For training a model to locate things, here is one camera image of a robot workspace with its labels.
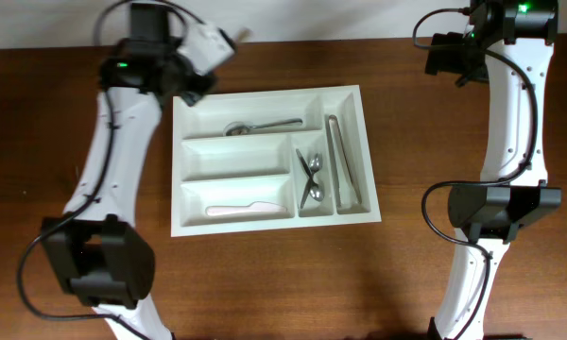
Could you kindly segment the white plastic cutlery tray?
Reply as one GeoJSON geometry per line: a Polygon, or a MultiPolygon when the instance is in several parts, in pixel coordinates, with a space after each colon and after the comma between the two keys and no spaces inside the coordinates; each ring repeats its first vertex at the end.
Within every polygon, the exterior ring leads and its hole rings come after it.
{"type": "Polygon", "coordinates": [[[381,221],[362,97],[357,85],[214,94],[194,107],[173,101],[171,234],[174,237],[381,221]],[[327,117],[340,123],[363,202],[340,178],[335,204],[327,117]],[[223,135],[232,122],[301,125],[223,135]],[[288,212],[208,216],[209,206],[283,205],[288,212]]]}

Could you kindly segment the pink plastic knife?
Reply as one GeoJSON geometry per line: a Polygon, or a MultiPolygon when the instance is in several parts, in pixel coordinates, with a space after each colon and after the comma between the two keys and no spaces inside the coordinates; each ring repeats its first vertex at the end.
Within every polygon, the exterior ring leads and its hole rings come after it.
{"type": "Polygon", "coordinates": [[[255,201],[246,206],[209,206],[205,209],[208,216],[287,212],[288,209],[285,206],[265,201],[255,201]]]}

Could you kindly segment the metal tongs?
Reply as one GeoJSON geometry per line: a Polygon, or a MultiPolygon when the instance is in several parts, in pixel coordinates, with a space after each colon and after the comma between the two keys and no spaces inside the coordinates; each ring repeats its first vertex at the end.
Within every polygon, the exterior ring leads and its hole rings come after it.
{"type": "Polygon", "coordinates": [[[347,185],[352,189],[353,202],[361,204],[363,202],[362,194],[342,137],[340,123],[335,115],[327,117],[326,134],[330,143],[329,152],[333,166],[335,204],[338,208],[342,207],[341,177],[345,178],[347,185]]]}

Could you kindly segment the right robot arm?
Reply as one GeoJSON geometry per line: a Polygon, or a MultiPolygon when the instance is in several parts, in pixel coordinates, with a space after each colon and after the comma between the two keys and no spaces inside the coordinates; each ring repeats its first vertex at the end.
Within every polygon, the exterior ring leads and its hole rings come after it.
{"type": "Polygon", "coordinates": [[[456,86],[486,83],[490,93],[488,144],[477,181],[448,180],[427,189],[450,190],[454,235],[450,279],[429,339],[481,339],[496,271],[520,230],[556,210],[562,191],[548,184],[542,150],[545,82],[558,34],[557,0],[472,1],[458,13],[464,32],[436,34],[425,71],[459,76],[456,86]]]}

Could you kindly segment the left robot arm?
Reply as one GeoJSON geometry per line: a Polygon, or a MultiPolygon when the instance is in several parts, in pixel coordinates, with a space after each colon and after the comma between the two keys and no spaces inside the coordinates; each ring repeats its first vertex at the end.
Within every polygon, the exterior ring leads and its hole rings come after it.
{"type": "Polygon", "coordinates": [[[170,1],[129,3],[129,35],[99,68],[94,137],[59,217],[43,220],[42,246],[61,290],[120,339],[168,339],[150,291],[155,254],[135,228],[146,153],[165,104],[194,106],[236,51],[219,28],[170,1]]]}

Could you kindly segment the large spoon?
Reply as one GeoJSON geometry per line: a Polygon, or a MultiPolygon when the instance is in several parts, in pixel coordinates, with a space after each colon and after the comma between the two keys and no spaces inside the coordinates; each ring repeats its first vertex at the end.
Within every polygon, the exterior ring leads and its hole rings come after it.
{"type": "Polygon", "coordinates": [[[302,123],[303,120],[301,118],[285,119],[285,120],[279,120],[264,124],[251,124],[251,123],[244,123],[238,121],[228,124],[223,130],[223,135],[225,137],[246,135],[255,129],[274,128],[274,127],[289,126],[289,125],[301,125],[302,123]]]}

